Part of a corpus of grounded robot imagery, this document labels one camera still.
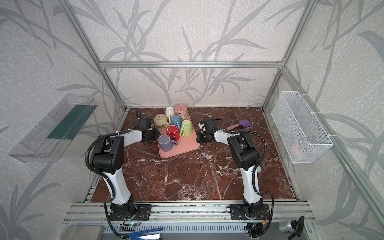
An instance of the white mug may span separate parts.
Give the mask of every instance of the white mug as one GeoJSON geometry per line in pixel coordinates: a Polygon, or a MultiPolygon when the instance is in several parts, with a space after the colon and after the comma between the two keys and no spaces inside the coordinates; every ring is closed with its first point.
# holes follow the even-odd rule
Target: white mug
{"type": "Polygon", "coordinates": [[[168,122],[171,123],[172,121],[172,116],[175,115],[175,109],[173,107],[167,107],[166,108],[166,116],[168,118],[168,122]]]}

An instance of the clear plastic tray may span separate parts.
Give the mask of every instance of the clear plastic tray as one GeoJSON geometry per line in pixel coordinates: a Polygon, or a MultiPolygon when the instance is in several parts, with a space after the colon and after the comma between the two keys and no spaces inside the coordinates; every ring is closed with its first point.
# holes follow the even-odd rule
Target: clear plastic tray
{"type": "Polygon", "coordinates": [[[57,162],[97,105],[67,94],[9,153],[22,162],[57,162]]]}

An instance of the green mug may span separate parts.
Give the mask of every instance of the green mug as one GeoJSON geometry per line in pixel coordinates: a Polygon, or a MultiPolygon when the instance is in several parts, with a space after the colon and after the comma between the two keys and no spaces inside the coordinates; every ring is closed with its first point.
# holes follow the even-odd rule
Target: green mug
{"type": "Polygon", "coordinates": [[[181,137],[191,136],[193,131],[194,131],[194,129],[193,129],[191,121],[189,121],[187,119],[184,120],[183,123],[181,124],[180,136],[181,137]]]}

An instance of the blue mug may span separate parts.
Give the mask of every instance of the blue mug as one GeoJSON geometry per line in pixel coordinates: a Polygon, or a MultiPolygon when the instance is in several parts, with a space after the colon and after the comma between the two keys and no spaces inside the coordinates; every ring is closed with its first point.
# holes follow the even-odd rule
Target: blue mug
{"type": "Polygon", "coordinates": [[[178,115],[174,115],[172,117],[172,122],[171,122],[171,125],[175,125],[175,126],[178,126],[179,127],[179,131],[181,130],[181,119],[178,115]]]}
{"type": "Polygon", "coordinates": [[[157,140],[159,147],[163,152],[169,152],[172,150],[173,146],[177,146],[177,142],[172,140],[168,135],[164,134],[159,137],[157,140]]]}

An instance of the pink tray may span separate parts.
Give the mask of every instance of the pink tray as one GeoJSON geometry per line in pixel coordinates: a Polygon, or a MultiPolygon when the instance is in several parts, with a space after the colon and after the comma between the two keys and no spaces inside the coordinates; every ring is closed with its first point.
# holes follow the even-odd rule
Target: pink tray
{"type": "MultiPolygon", "coordinates": [[[[158,130],[159,130],[161,135],[167,134],[167,128],[158,128],[158,130]]],[[[169,158],[169,157],[173,157],[173,156],[176,156],[176,155],[180,155],[180,154],[183,154],[183,153],[186,153],[186,152],[190,152],[190,151],[196,150],[196,149],[198,149],[200,147],[200,144],[197,143],[196,139],[197,139],[197,135],[196,135],[196,132],[195,132],[195,129],[194,129],[191,136],[181,137],[177,141],[178,145],[174,146],[172,148],[172,150],[169,151],[169,152],[164,152],[163,150],[160,149],[160,146],[159,146],[160,157],[162,157],[162,158],[169,158]]]]}

